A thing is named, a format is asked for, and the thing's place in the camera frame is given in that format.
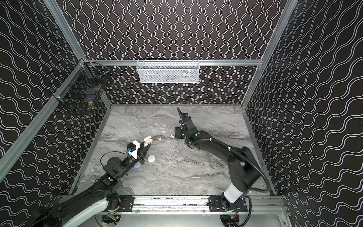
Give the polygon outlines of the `purple round disc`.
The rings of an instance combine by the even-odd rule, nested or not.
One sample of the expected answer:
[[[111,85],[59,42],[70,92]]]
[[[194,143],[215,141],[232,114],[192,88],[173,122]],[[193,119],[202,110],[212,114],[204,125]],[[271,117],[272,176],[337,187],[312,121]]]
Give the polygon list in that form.
[[[140,162],[137,162],[135,165],[134,165],[134,169],[140,169],[140,167],[141,167],[141,163]]]

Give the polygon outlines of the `white round disc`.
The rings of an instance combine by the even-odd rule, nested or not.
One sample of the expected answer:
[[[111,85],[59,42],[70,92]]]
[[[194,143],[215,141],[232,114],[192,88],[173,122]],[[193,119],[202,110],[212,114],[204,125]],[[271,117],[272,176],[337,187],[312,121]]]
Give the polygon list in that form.
[[[154,155],[149,155],[147,157],[147,160],[148,160],[149,163],[153,163],[156,160],[156,157]]]

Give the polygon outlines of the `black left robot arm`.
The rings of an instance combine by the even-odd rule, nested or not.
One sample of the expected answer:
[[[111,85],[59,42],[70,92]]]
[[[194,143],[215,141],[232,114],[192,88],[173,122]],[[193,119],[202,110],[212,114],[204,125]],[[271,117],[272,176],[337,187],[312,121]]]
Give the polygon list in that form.
[[[136,158],[128,155],[124,160],[112,157],[103,166],[105,174],[85,191],[53,207],[44,206],[36,209],[26,223],[27,227],[76,227],[91,216],[107,209],[109,203],[118,199],[117,189],[122,185],[122,178],[145,158],[151,145],[142,146],[136,152]]]

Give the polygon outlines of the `cream earbud charging case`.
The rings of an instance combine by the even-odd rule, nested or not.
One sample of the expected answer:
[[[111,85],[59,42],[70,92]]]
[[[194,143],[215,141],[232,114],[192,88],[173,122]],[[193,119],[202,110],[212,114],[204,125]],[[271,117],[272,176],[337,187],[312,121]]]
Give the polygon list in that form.
[[[144,146],[146,147],[147,145],[151,144],[153,142],[153,139],[151,136],[148,136],[144,139]]]

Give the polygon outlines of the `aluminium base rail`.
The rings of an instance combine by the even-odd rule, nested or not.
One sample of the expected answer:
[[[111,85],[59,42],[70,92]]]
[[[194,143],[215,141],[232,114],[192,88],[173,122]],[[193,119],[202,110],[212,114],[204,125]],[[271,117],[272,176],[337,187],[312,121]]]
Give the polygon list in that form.
[[[236,209],[222,206],[219,196],[122,196],[121,208],[114,215],[234,215],[284,214],[286,200],[281,196],[250,196],[250,201],[239,199]]]

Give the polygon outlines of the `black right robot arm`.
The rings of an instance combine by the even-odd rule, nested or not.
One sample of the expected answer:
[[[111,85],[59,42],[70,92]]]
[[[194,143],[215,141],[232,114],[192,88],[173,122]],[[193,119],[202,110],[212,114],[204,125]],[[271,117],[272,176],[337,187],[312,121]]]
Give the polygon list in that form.
[[[175,138],[183,139],[190,149],[206,151],[227,164],[231,184],[222,193],[218,208],[235,211],[237,201],[249,191],[272,192],[266,175],[248,147],[233,147],[215,139],[206,131],[198,130],[188,113],[179,108],[177,111],[180,126],[175,127]]]

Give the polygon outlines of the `aluminium corner frame post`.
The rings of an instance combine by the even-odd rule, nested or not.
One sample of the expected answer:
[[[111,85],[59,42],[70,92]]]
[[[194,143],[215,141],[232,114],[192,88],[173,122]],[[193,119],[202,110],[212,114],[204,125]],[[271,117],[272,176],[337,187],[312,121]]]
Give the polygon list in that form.
[[[82,48],[80,47],[79,42],[77,41],[70,25],[68,24],[65,16],[61,8],[59,7],[57,1],[54,0],[44,0],[44,4],[52,14],[57,26],[60,28],[61,32],[63,33],[66,41],[68,42],[69,46],[71,47],[74,55],[77,57],[78,60],[86,59],[86,55],[83,52]]]

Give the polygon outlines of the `small brass object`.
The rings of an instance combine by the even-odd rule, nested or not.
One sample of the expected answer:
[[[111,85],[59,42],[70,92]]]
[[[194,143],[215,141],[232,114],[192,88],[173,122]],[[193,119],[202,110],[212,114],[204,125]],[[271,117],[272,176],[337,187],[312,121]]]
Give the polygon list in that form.
[[[94,102],[92,102],[92,101],[90,101],[90,102],[88,102],[88,109],[89,109],[89,111],[92,111],[92,110],[94,110]]]

